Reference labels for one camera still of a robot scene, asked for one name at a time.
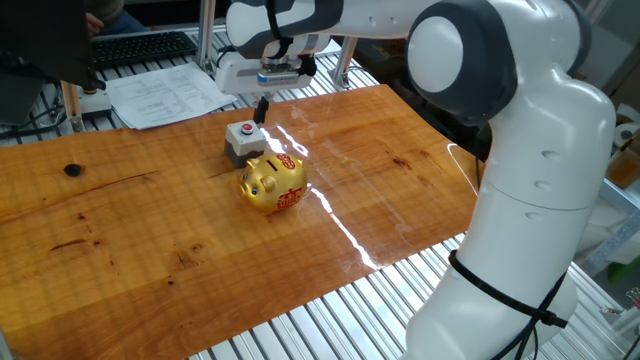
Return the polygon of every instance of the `paper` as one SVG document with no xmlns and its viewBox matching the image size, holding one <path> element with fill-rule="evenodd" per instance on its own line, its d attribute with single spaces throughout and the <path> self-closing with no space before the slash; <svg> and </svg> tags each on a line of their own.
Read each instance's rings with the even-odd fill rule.
<svg viewBox="0 0 640 360">
<path fill-rule="evenodd" d="M 337 42 L 331 40 L 329 42 L 329 45 L 327 45 L 327 47 L 324 48 L 324 50 L 320 51 L 319 53 L 316 53 L 316 56 L 329 56 L 329 55 L 339 54 L 341 49 L 342 48 L 340 47 L 340 45 L 338 45 Z"/>
<path fill-rule="evenodd" d="M 224 95 L 197 64 L 107 81 L 113 109 L 134 129 L 148 129 L 204 115 L 236 100 Z"/>
</svg>

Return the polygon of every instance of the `wood grain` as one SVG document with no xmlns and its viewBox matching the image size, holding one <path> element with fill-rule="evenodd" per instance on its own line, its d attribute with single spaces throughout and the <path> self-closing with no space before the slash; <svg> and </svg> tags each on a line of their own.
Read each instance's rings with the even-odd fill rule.
<svg viewBox="0 0 640 360">
<path fill-rule="evenodd" d="M 223 153 L 252 111 L 0 148 L 10 347 L 184 359 L 466 229 L 473 158 L 386 86 L 272 105 L 270 145 L 306 160 L 312 190 L 260 215 Z"/>
</svg>

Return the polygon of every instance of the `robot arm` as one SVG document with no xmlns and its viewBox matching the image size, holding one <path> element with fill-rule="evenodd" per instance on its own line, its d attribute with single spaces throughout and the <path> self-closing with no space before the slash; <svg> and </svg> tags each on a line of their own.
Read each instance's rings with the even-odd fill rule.
<svg viewBox="0 0 640 360">
<path fill-rule="evenodd" d="M 464 124 L 489 122 L 492 150 L 457 259 L 503 294 L 540 306 L 573 258 L 613 140 L 609 99 L 567 75 L 590 43 L 577 6 L 571 0 L 256 3 L 239 0 L 229 9 L 237 59 L 262 70 L 286 68 L 320 47 L 309 45 L 312 36 L 316 44 L 327 34 L 407 37 L 409 74 L 421 95 Z M 568 319 L 576 302 L 567 278 L 549 310 Z M 493 359 L 530 320 L 450 268 L 409 322 L 403 359 Z M 559 331 L 536 329 L 540 343 Z M 505 358 L 514 356 L 515 350 Z"/>
</svg>

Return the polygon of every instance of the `piggy bank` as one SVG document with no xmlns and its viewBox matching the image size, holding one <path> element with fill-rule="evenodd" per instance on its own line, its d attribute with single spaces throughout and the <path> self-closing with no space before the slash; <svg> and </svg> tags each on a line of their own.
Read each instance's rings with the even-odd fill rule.
<svg viewBox="0 0 640 360">
<path fill-rule="evenodd" d="M 287 154 L 265 154 L 247 160 L 238 179 L 240 196 L 264 215 L 297 204 L 306 190 L 302 160 Z"/>
</svg>

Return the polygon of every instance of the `keyboard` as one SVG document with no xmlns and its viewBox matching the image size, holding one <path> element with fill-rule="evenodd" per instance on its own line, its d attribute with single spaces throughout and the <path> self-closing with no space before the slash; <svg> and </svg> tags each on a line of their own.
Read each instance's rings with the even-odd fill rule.
<svg viewBox="0 0 640 360">
<path fill-rule="evenodd" d="M 193 55 L 197 46 L 181 31 L 126 36 L 91 43 L 97 70 L 169 56 Z"/>
</svg>

